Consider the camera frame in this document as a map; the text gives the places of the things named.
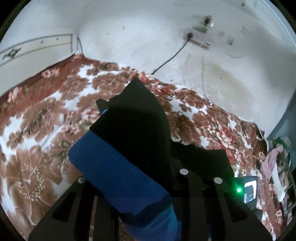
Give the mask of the floral brown bed blanket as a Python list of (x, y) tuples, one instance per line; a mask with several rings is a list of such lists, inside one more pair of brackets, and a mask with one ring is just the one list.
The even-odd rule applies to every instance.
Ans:
[(157, 97), (169, 118), (173, 140), (204, 149), (224, 149), (235, 176), (258, 177), (256, 206), (262, 223), (278, 238), (293, 214), (287, 173), (280, 175), (285, 197), (278, 202), (273, 180), (256, 164), (267, 143), (256, 124), (239, 119), (182, 85), (167, 84), (128, 66), (75, 54), (42, 70), (1, 97), (1, 206), (6, 223), (21, 240), (79, 177), (68, 152), (99, 118), (99, 98), (110, 99), (133, 77)]

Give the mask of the pink cloth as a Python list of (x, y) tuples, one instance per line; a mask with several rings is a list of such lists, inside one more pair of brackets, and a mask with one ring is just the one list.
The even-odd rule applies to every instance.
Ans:
[(278, 154), (283, 152), (283, 145), (277, 144), (276, 148), (272, 149), (261, 163), (261, 171), (267, 180), (270, 180), (274, 170)]

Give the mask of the blue black hooded jacket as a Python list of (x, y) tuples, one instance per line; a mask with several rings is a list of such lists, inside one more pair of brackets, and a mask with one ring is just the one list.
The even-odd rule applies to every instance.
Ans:
[(198, 176), (230, 180), (226, 151), (174, 142), (163, 108), (138, 78), (97, 105), (101, 116), (70, 149), (70, 162), (118, 211), (135, 239), (177, 240), (173, 160)]

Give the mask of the white wall power strip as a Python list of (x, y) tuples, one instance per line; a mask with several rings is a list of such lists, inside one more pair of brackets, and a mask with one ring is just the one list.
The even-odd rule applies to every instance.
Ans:
[(203, 32), (195, 30), (193, 28), (186, 28), (184, 32), (185, 40), (189, 41), (204, 50), (209, 50), (213, 40)]

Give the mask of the white headboard panel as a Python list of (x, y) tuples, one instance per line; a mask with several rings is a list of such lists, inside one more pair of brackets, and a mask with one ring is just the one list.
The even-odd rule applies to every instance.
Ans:
[(29, 39), (1, 51), (1, 94), (77, 51), (75, 33)]

